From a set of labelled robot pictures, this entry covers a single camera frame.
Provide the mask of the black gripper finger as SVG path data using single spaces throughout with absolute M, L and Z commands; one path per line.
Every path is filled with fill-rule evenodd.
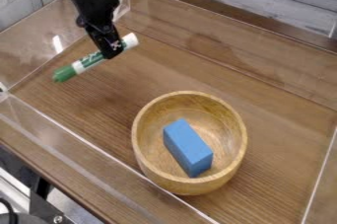
M 122 41 L 114 25 L 96 27 L 93 40 L 105 59 L 112 59 L 124 51 Z
M 89 35 L 93 43 L 96 46 L 98 46 L 98 43 L 97 43 L 97 33 L 96 33 L 96 30 L 90 27 L 90 26 L 86 26 L 85 28 L 85 31 L 86 31 L 86 34 Z

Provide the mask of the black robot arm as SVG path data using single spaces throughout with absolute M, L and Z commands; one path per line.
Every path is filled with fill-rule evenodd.
M 120 0 L 70 0 L 76 11 L 76 24 L 85 29 L 105 59 L 117 56 L 124 48 L 113 24 L 113 12 Z

